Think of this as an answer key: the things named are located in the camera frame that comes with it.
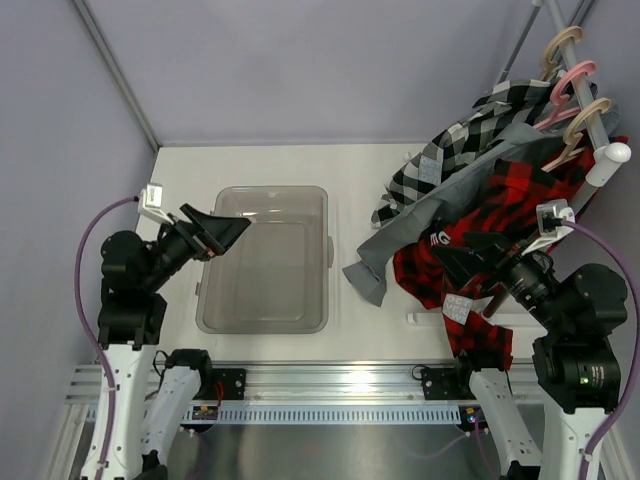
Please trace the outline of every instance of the pink hanger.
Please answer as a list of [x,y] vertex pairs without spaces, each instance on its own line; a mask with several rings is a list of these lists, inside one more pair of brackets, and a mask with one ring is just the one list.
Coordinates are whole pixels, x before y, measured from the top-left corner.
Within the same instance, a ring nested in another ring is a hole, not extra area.
[[569,110],[564,110],[564,106],[569,101],[570,97],[567,93],[563,93],[569,82],[576,78],[579,75],[591,75],[596,71],[596,64],[591,60],[587,60],[585,62],[579,63],[571,70],[569,70],[564,77],[560,79],[560,81],[556,84],[551,92],[551,103],[553,103],[556,108],[551,112],[548,118],[542,120],[541,122],[535,124],[533,128],[536,130],[542,130],[547,127],[550,127],[554,123],[558,123],[562,120],[566,120],[567,118],[571,118],[580,113],[580,107],[570,108]]

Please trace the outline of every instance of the clothing tag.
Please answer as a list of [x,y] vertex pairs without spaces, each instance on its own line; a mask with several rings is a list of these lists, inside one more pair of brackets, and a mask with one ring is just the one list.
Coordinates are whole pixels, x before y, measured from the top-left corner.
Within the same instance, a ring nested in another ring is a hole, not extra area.
[[418,180],[432,185],[440,185],[442,183],[442,162],[421,155]]
[[467,323],[472,304],[473,300],[470,298],[447,293],[444,297],[444,305],[442,305],[442,314],[460,325],[464,325]]

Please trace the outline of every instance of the clothes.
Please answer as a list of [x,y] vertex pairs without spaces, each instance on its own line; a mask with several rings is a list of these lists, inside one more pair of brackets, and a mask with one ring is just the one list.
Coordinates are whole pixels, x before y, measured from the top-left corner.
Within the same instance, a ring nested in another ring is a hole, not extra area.
[[435,137],[398,170],[371,216],[380,228],[420,200],[452,173],[471,164],[489,143],[513,123],[532,125],[549,103],[554,83],[540,80],[502,82],[480,98],[473,110]]
[[[442,243],[456,247],[466,246],[463,239],[466,232],[503,232],[510,237],[527,238],[537,228],[536,206],[558,198],[570,200],[593,165],[591,148],[549,173],[527,163],[496,161],[488,188],[473,211],[440,231],[434,231],[434,225],[417,243],[396,253],[393,266],[398,284],[427,309],[441,307],[450,293],[472,299],[487,296],[477,288],[483,278],[456,291],[431,251],[431,233],[435,233],[436,242],[446,239]],[[444,314],[443,317],[455,356],[471,348],[496,350],[504,354],[505,365],[511,365],[513,333],[510,330],[489,324],[473,311],[469,312],[464,324]]]
[[[418,241],[420,234],[433,219],[449,222],[459,219],[473,208],[482,185],[486,185],[498,158],[536,162],[550,158],[564,144],[562,134],[566,122],[550,131],[539,132],[524,123],[506,127],[490,144],[490,148],[471,165],[453,173],[447,180],[407,206],[392,222],[381,228],[358,247],[361,261],[349,265],[343,272],[349,282],[368,302],[380,306],[387,291],[385,266],[401,248]],[[608,134],[620,123],[618,105],[602,115]]]

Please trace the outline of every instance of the white table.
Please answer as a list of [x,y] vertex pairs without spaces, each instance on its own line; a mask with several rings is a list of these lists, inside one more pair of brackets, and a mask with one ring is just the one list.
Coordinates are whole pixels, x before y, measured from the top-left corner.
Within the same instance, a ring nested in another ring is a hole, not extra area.
[[[210,212],[229,186],[317,185],[329,195],[329,234],[335,259],[329,274],[329,320],[311,335],[215,335],[196,325],[196,284],[203,264],[189,262],[161,290],[167,300],[160,347],[202,348],[216,361],[241,362],[411,362],[452,357],[442,316],[411,325],[407,314],[424,307],[402,290],[387,265],[388,292],[381,308],[365,302],[342,274],[355,262],[383,184],[400,168],[407,152],[421,145],[306,145],[266,147],[167,147],[158,154],[152,182],[164,186],[163,209],[179,213],[183,203]],[[137,233],[153,239],[157,224],[141,218]],[[531,357],[531,343],[544,330],[513,302],[496,321],[518,325],[513,353]]]

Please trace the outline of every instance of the beige hanger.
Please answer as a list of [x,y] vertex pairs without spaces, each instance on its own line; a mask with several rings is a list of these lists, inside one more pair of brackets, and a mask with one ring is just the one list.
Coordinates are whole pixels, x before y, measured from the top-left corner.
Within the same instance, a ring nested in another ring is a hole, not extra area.
[[547,48],[544,49],[542,53],[542,58],[540,59],[540,66],[542,67],[542,80],[549,80],[553,70],[558,66],[558,62],[554,62],[551,60],[553,56],[553,52],[556,48],[558,48],[564,41],[573,38],[575,43],[578,43],[582,40],[582,35],[584,34],[584,30],[578,26],[568,27],[561,31],[558,35],[553,37],[553,40],[549,42]]
[[553,162],[548,163],[542,170],[545,172],[550,172],[556,167],[567,163],[573,160],[576,156],[584,151],[584,147],[574,150],[576,145],[580,143],[582,140],[583,134],[578,132],[580,126],[594,113],[606,113],[611,108],[611,100],[608,98],[599,98],[598,100],[593,101],[591,104],[587,105],[578,115],[574,118],[567,129],[564,131],[562,135],[562,140],[567,145],[560,156],[556,158]]

